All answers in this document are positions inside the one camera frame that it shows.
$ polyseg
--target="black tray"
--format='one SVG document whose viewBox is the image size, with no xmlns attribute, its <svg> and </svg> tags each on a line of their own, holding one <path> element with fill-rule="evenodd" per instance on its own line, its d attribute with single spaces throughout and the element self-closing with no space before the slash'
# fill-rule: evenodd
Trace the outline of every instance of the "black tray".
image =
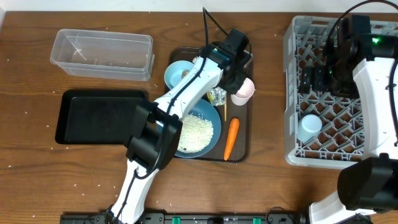
<svg viewBox="0 0 398 224">
<path fill-rule="evenodd" d="M 131 135 L 137 90 L 68 90 L 62 96 L 55 140 L 59 144 L 124 144 Z"/>
<path fill-rule="evenodd" d="M 198 55 L 199 48 L 196 47 L 179 47 L 175 49 L 169 57 L 169 64 L 186 60 L 192 61 Z M 245 72 L 249 77 L 253 77 L 253 61 L 245 68 Z M 243 161 L 250 151 L 250 137 L 251 137 L 251 108 L 252 100 L 249 100 L 244 106 L 236 106 L 232 103 L 231 97 L 227 96 L 227 119 L 224 118 L 224 105 L 215 107 L 221 118 L 221 135 L 214 148 L 207 152 L 205 155 L 193 159 L 206 160 L 206 161 L 220 161 L 220 162 L 241 162 Z M 239 118 L 239 131 L 236 136 L 235 144 L 228 161 L 224 160 L 224 150 L 226 139 L 228 137 L 229 123 L 233 118 Z"/>
</svg>

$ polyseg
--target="blue bowl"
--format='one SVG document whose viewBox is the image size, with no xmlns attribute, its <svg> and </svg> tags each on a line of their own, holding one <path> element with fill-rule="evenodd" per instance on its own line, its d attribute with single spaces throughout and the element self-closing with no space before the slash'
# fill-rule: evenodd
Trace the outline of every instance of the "blue bowl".
<svg viewBox="0 0 398 224">
<path fill-rule="evenodd" d="M 193 152 L 193 153 L 185 153 L 185 152 L 180 152 L 177 151 L 175 153 L 176 156 L 181 157 L 181 158 L 186 158 L 186 159 L 191 159 L 195 157 L 202 156 L 212 150 L 214 146 L 216 145 L 218 139 L 220 138 L 221 134 L 221 119 L 219 114 L 217 113 L 217 110 L 206 100 L 200 99 L 198 103 L 196 103 L 195 106 L 193 106 L 192 110 L 189 111 L 189 114 L 195 115 L 195 116 L 200 116 L 203 117 L 203 119 L 206 119 L 208 121 L 211 121 L 213 125 L 213 137 L 210 140 L 209 145 L 207 145 L 204 149 L 202 149 L 199 152 Z M 157 130 L 161 131 L 162 127 L 159 125 L 157 126 Z"/>
<path fill-rule="evenodd" d="M 193 63 L 189 61 L 176 61 L 169 65 L 164 73 L 164 82 L 169 89 L 175 87 L 182 80 L 182 72 L 184 70 L 190 71 L 193 68 Z"/>
</svg>

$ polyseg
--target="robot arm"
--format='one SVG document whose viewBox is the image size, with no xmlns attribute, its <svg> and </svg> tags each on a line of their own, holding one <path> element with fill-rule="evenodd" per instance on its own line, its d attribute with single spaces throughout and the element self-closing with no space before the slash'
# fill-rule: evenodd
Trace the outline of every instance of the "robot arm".
<svg viewBox="0 0 398 224">
<path fill-rule="evenodd" d="M 248 42 L 244 34 L 233 29 L 223 43 L 214 42 L 200 50 L 193 68 L 177 86 L 154 103 L 143 101 L 137 106 L 132 136 L 125 145 L 127 174 L 117 202 L 106 212 L 108 223 L 133 224 L 142 215 L 145 198 L 156 173 L 170 162 L 177 151 L 181 119 L 197 101 L 217 85 L 228 93 L 235 94 L 240 89 L 246 78 L 243 67 L 251 59 L 251 55 L 244 51 Z M 202 72 L 195 77 L 204 61 Z M 172 99 L 175 101 L 167 114 L 165 111 Z M 163 128 L 164 135 L 148 126 L 147 122 L 167 123 Z M 135 172 L 139 177 L 148 172 L 150 175 L 137 178 Z"/>
<path fill-rule="evenodd" d="M 356 214 L 398 209 L 398 147 L 394 144 L 397 136 L 389 101 L 389 90 L 393 88 L 389 79 L 396 73 L 393 64 L 398 56 L 398 38 L 370 34 L 370 19 L 366 16 L 351 16 L 338 27 L 336 52 L 327 55 L 325 66 L 305 68 L 301 90 L 312 87 L 335 96 L 359 97 L 364 153 L 361 162 L 341 171 L 336 192 L 310 206 L 311 224 L 344 223 Z"/>
<path fill-rule="evenodd" d="M 199 57 L 196 59 L 196 62 L 193 68 L 190 70 L 189 74 L 184 77 L 184 79 L 178 83 L 172 90 L 166 93 L 164 96 L 156 99 L 155 102 L 159 105 L 158 109 L 162 111 L 166 111 L 167 107 L 170 104 L 171 99 L 175 96 L 175 94 L 183 88 L 189 80 L 191 80 L 196 72 L 199 70 L 201 64 L 203 63 L 203 58 Z M 203 67 L 203 72 L 200 75 L 200 78 L 195 79 L 191 85 L 189 85 L 184 92 L 177 98 L 174 103 L 174 106 L 170 110 L 170 114 L 176 114 L 179 118 L 183 118 L 195 105 L 195 103 L 210 89 L 217 86 L 217 84 L 221 80 L 221 76 L 223 74 L 222 69 L 218 67 L 218 64 L 212 60 L 206 60 L 206 64 Z M 139 217 L 144 212 L 144 202 L 146 195 L 148 193 L 149 187 L 156 175 L 158 173 L 158 169 L 153 171 L 150 176 L 141 180 L 134 179 L 131 185 L 131 193 L 126 197 L 127 190 L 130 186 L 130 182 L 134 176 L 134 171 L 137 169 L 138 174 L 140 176 L 144 176 L 147 174 L 147 168 L 145 166 L 140 165 L 136 160 L 127 160 L 127 174 L 124 179 L 124 183 L 119 194 L 119 198 L 116 203 L 112 206 L 111 212 L 114 216 L 117 216 L 119 211 L 122 208 L 125 198 L 126 204 L 122 209 L 122 212 L 118 219 L 122 223 L 135 223 Z"/>
</svg>

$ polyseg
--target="green clamp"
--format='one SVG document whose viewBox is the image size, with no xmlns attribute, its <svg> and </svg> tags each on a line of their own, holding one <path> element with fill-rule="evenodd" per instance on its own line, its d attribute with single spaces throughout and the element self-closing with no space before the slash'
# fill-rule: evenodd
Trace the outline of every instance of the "green clamp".
<svg viewBox="0 0 398 224">
<path fill-rule="evenodd" d="M 253 224 L 261 224 L 261 218 L 253 218 Z"/>
<path fill-rule="evenodd" d="M 181 223 L 181 218 L 180 217 L 173 217 L 172 224 L 180 224 Z"/>
</svg>

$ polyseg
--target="dish rack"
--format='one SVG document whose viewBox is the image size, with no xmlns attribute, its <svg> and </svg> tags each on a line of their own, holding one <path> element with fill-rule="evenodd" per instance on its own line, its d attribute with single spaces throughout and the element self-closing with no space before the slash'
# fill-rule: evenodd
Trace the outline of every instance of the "dish rack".
<svg viewBox="0 0 398 224">
<path fill-rule="evenodd" d="M 284 112 L 285 160 L 294 166 L 344 169 L 360 161 L 364 148 L 364 127 L 359 99 L 330 93 L 298 92 L 305 66 L 324 65 L 322 48 L 337 18 L 296 16 L 284 35 L 286 109 Z M 397 35 L 398 23 L 371 21 L 373 34 Z M 336 32 L 331 37 L 336 43 Z M 299 120 L 307 115 L 322 120 L 318 137 L 297 139 Z"/>
</svg>

